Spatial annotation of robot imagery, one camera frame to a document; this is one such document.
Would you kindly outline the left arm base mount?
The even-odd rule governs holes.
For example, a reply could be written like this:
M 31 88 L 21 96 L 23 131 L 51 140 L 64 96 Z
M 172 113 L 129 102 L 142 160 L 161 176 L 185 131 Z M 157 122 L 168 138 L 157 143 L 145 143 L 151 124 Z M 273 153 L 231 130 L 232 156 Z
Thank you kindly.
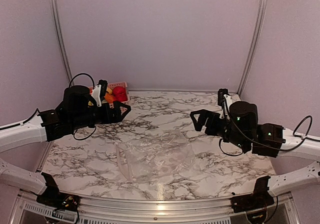
M 46 189 L 42 194 L 37 195 L 37 202 L 54 207 L 55 210 L 69 210 L 76 212 L 79 206 L 80 197 L 75 194 L 60 192 L 54 178 L 47 173 L 41 173 L 45 179 Z

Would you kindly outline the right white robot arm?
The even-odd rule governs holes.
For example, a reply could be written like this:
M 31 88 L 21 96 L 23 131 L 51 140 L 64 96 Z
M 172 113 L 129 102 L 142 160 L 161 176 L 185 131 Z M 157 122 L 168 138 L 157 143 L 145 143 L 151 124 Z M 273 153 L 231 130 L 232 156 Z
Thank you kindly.
M 201 109 L 192 111 L 190 117 L 196 131 L 220 138 L 220 142 L 231 143 L 242 154 L 277 158 L 295 156 L 312 160 L 302 169 L 277 176 L 264 176 L 256 180 L 254 192 L 248 196 L 248 204 L 258 208 L 270 196 L 278 196 L 290 190 L 318 184 L 320 182 L 320 140 L 308 134 L 297 134 L 281 125 L 258 123 L 258 108 L 245 101 L 232 102 L 225 96 L 221 103 L 222 112 Z

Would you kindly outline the clear zip top bag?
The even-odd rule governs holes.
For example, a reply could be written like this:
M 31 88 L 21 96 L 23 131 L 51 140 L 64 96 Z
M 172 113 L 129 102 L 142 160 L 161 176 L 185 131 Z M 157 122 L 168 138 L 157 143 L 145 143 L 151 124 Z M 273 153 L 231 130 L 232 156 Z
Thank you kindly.
M 178 131 L 117 143 L 116 159 L 129 182 L 148 182 L 189 169 L 195 159 L 190 142 Z

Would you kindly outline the peach coloured fake fruit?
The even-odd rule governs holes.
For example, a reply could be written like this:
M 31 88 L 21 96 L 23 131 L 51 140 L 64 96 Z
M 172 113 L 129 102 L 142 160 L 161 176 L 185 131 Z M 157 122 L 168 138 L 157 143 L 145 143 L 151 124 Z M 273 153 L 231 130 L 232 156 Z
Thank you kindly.
M 107 87 L 107 90 L 106 90 L 109 94 L 112 94 L 113 93 L 113 90 L 109 87 Z

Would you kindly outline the orange red fake mango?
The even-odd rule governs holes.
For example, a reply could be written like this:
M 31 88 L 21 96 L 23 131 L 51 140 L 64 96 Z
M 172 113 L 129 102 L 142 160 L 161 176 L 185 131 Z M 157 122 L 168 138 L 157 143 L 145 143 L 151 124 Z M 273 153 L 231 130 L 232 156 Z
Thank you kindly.
M 112 104 L 114 101 L 117 100 L 114 95 L 109 94 L 109 93 L 106 93 L 104 98 L 110 104 Z

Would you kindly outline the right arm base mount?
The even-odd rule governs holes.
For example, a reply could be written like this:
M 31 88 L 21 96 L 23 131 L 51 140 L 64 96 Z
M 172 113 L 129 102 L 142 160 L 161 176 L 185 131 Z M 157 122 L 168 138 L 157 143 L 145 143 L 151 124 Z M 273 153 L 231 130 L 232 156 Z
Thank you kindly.
M 274 198 L 269 194 L 270 176 L 260 177 L 256 180 L 254 190 L 250 194 L 232 197 L 231 207 L 234 213 L 265 208 L 274 204 Z

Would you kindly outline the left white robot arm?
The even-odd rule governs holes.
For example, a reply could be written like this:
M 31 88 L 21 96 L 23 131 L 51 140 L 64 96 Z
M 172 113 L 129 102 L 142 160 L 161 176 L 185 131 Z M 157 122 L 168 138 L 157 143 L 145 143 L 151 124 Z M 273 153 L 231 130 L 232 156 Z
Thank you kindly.
M 122 122 L 131 107 L 120 101 L 103 103 L 106 90 L 101 84 L 93 89 L 81 85 L 66 88 L 55 109 L 35 112 L 24 121 L 1 127 L 1 152 L 31 143 L 52 142 L 85 127 Z

